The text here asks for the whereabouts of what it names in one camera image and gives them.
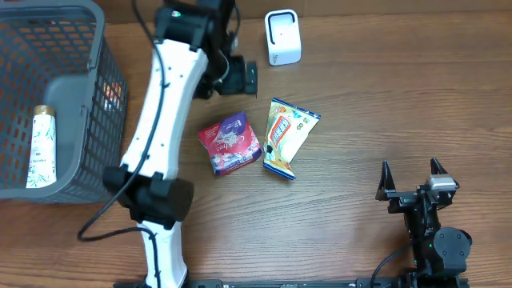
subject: candy package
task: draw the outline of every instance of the candy package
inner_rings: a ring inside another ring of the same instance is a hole
[[[322,116],[274,98],[266,128],[263,166],[290,180],[290,163]]]
[[[226,175],[256,161],[262,154],[256,135],[243,112],[199,131],[217,175]]]

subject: wood grain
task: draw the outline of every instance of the wood grain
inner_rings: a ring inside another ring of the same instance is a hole
[[[305,16],[512,10],[508,0],[306,0]]]
[[[94,0],[104,10],[109,23],[137,22],[131,0]],[[141,16],[154,20],[163,0],[138,0]],[[196,3],[196,0],[181,0]],[[299,16],[340,16],[512,10],[509,0],[237,0],[244,19],[261,19],[272,10],[290,8]]]
[[[193,102],[180,175],[195,183],[183,227],[192,278],[336,280],[368,277],[407,241],[401,215],[374,200],[382,160],[399,190],[422,183],[437,156],[460,182],[444,226],[469,232],[464,276],[472,287],[512,286],[512,13],[304,18],[303,57],[269,67],[264,27],[244,21],[240,50],[259,67],[258,98]],[[106,29],[130,86],[125,149],[149,75],[150,47],[137,25]],[[272,97],[323,118],[292,163],[288,182],[262,160],[212,173],[197,131],[244,110],[263,139]],[[76,232],[98,205],[0,202],[1,287],[108,287],[146,273],[140,235],[98,243]],[[120,206],[91,233],[132,226]],[[410,266],[404,255],[382,274]]]
[[[131,8],[131,0],[94,0],[105,12],[108,23],[137,22]],[[196,3],[196,0],[181,0],[186,3]],[[262,21],[272,10],[290,8],[299,16],[303,16],[306,0],[237,0],[238,8],[244,19],[260,18]],[[154,12],[161,7],[163,0],[138,0],[141,16],[146,21],[154,20]]]

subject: basket mesh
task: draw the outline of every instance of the basket mesh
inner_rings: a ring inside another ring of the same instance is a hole
[[[44,104],[47,84],[74,74],[95,79],[90,104],[83,107],[89,117],[77,172],[53,195],[26,199],[97,202],[106,197],[102,170],[118,164],[127,88],[104,38],[97,68],[87,68],[95,31],[95,17],[81,7],[0,18],[0,198],[2,189],[25,187],[33,110]]]

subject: bottle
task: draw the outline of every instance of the bottle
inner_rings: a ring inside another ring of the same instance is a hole
[[[56,147],[55,110],[49,106],[36,106],[26,188],[41,188],[57,181]]]

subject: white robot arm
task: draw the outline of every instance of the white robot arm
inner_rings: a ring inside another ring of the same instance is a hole
[[[140,14],[144,31],[152,38]],[[97,241],[140,231],[148,274],[144,283],[114,287],[181,288],[187,279],[182,257],[181,222],[194,195],[193,184],[177,178],[178,155],[193,98],[219,94],[256,94],[257,68],[231,56],[236,33],[227,33],[234,0],[198,0],[198,6],[168,2],[157,11],[150,84],[135,135],[120,167],[103,171],[114,196],[78,232],[81,241]],[[115,201],[130,210],[138,227],[96,237],[85,231]]]
[[[126,164],[128,172],[134,172],[141,159],[158,107],[162,87],[160,69],[164,69],[166,80],[170,85],[165,89],[163,113],[158,120],[148,158],[138,174],[151,178],[155,173],[160,173],[163,175],[163,180],[172,180],[178,176],[178,154],[186,116],[194,91],[208,66],[208,57],[202,50],[190,51],[190,45],[173,40],[164,40],[162,44],[157,45],[157,48],[160,50],[165,66],[160,67],[157,56],[153,56],[150,84],[144,107],[130,147],[122,157],[121,165]],[[181,287],[187,272],[182,257],[181,223],[176,222],[171,230],[151,221],[143,221],[138,223],[138,226],[147,228],[155,234],[162,287]],[[142,236],[149,271],[146,285],[157,287],[153,244],[148,234],[142,233]]]

